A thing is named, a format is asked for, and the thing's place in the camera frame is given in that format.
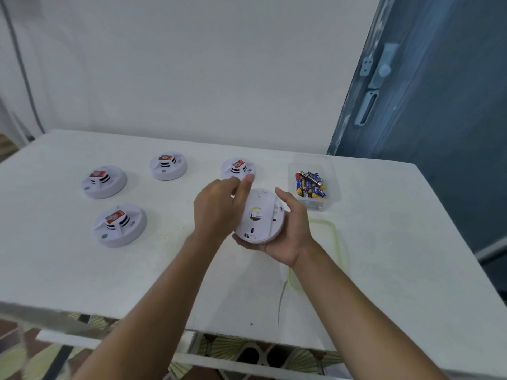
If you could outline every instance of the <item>person's right hand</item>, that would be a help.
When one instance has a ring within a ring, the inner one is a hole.
[[[276,195],[284,201],[290,209],[285,211],[283,229],[275,240],[266,244],[251,244],[233,234],[233,239],[242,247],[266,252],[275,260],[293,267],[301,253],[312,247],[315,241],[310,233],[308,213],[305,206],[291,193],[275,188]]]

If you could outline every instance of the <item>finger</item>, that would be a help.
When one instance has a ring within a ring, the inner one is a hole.
[[[243,210],[245,209],[246,199],[248,198],[250,190],[252,189],[254,178],[255,176],[253,174],[247,174],[243,180],[241,180],[238,189],[236,190],[234,205],[241,213],[243,213]]]
[[[221,184],[223,185],[225,191],[231,194],[233,191],[237,190],[240,182],[241,181],[237,177],[233,176],[226,180],[222,180]]]
[[[237,234],[232,234],[232,238],[234,239],[234,241],[242,246],[243,248],[246,248],[246,249],[252,249],[254,251],[258,251],[260,250],[259,249],[259,245],[257,244],[252,244],[252,243],[249,243],[247,241],[244,241],[243,239],[240,239],[239,236]]]
[[[275,188],[275,193],[276,193],[276,196],[280,197],[280,199],[287,204],[287,206],[289,207],[289,209],[291,211],[298,211],[298,210],[301,210],[301,206],[303,204],[301,204],[297,198],[295,198],[293,196],[292,193],[289,193],[289,192],[285,192],[283,191],[282,189],[276,187]]]

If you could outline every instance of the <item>person's left hand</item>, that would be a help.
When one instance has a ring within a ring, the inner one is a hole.
[[[194,200],[194,234],[223,242],[238,227],[254,175],[214,180]]]

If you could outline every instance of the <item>forearm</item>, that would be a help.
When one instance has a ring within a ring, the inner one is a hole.
[[[164,273],[98,346],[75,379],[161,379],[219,241],[191,235]]]
[[[317,243],[294,271],[355,379],[446,378]]]

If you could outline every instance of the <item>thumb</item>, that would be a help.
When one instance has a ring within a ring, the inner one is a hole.
[[[250,189],[252,188],[252,183],[254,182],[255,176],[253,174],[248,174],[244,177],[243,180],[239,183],[238,189],[236,190],[236,196],[234,197],[234,206],[241,212],[243,212],[245,208],[246,199],[250,194]]]

